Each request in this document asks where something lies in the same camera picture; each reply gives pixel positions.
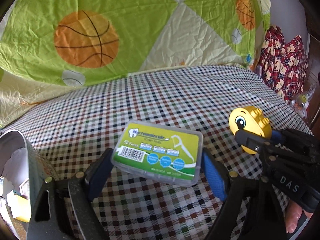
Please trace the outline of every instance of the red plaid pillow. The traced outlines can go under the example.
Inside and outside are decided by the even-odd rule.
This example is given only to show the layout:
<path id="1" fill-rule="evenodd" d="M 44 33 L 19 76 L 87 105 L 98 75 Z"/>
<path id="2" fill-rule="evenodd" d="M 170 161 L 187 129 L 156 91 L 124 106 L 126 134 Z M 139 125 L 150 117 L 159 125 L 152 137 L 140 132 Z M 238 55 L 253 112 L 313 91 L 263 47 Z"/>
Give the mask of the red plaid pillow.
<path id="1" fill-rule="evenodd" d="M 281 29 L 271 26 L 258 64 L 263 68 L 262 78 L 265 84 L 286 102 L 303 91 L 308 64 L 300 35 L 285 44 Z"/>

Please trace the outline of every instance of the tooth logo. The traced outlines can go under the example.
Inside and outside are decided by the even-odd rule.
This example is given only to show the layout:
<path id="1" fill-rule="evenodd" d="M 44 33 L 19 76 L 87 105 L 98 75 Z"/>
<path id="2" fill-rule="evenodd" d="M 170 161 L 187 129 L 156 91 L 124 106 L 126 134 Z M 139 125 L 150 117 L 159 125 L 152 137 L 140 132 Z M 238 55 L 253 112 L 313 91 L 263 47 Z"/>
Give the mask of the tooth logo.
<path id="1" fill-rule="evenodd" d="M 130 129 L 129 130 L 129 135 L 130 135 L 130 137 L 132 138 L 135 138 L 137 135 L 138 135 L 138 132 L 139 132 L 139 129 L 138 128 L 136 128 L 136 129 Z"/>

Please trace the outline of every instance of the plaid fabric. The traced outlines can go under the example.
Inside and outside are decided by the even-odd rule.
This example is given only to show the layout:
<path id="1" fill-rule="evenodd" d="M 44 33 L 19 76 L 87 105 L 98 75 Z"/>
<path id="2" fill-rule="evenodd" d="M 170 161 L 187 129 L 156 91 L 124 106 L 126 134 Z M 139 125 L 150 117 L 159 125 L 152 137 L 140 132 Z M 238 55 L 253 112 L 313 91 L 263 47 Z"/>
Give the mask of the plaid fabric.
<path id="1" fill-rule="evenodd" d="M 243 152 L 228 125 L 231 111 L 247 105 L 261 108 L 275 129 L 310 132 L 261 78 L 231 66 L 145 73 L 88 87 L 36 106 L 5 130 L 21 130 L 60 178 L 85 170 L 107 147 L 114 147 L 131 119 L 198 130 L 204 146 L 229 170 L 258 178 L 258 155 Z M 279 191 L 277 195 L 284 210 L 287 197 Z M 247 203 L 241 206 L 232 239 L 240 233 Z M 221 205 L 203 173 L 195 186 L 185 188 L 117 168 L 92 203 L 111 239 L 204 239 Z"/>
<path id="2" fill-rule="evenodd" d="M 286 44 L 281 29 L 271 26 L 262 46 L 259 65 L 264 69 L 265 84 L 286 102 L 303 91 L 308 63 L 301 36 Z"/>

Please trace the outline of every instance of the yellow lego toy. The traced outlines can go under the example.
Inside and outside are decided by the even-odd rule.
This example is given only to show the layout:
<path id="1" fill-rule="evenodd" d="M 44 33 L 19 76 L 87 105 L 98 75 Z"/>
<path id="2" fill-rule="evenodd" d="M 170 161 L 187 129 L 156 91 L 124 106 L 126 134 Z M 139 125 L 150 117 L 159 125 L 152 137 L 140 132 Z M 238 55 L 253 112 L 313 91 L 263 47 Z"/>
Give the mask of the yellow lego toy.
<path id="1" fill-rule="evenodd" d="M 253 132 L 267 139 L 270 139 L 272 134 L 269 119 L 263 116 L 261 109 L 254 106 L 246 106 L 233 110 L 229 117 L 229 126 L 233 134 L 239 129 Z M 243 145 L 242 148 L 249 154 L 256 154 L 255 151 Z"/>

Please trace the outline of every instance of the hand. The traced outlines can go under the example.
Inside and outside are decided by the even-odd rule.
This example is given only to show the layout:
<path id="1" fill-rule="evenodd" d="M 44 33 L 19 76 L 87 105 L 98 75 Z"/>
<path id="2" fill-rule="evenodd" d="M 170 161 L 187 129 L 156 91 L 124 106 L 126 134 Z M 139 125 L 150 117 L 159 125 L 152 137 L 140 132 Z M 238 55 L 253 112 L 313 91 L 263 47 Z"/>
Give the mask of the hand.
<path id="1" fill-rule="evenodd" d="M 312 213 L 308 213 L 303 210 L 308 218 L 312 216 Z M 302 207 L 300 207 L 297 203 L 292 200 L 289 201 L 288 209 L 285 214 L 285 228 L 287 229 L 287 233 L 293 233 L 298 224 L 298 220 L 302 214 Z"/>

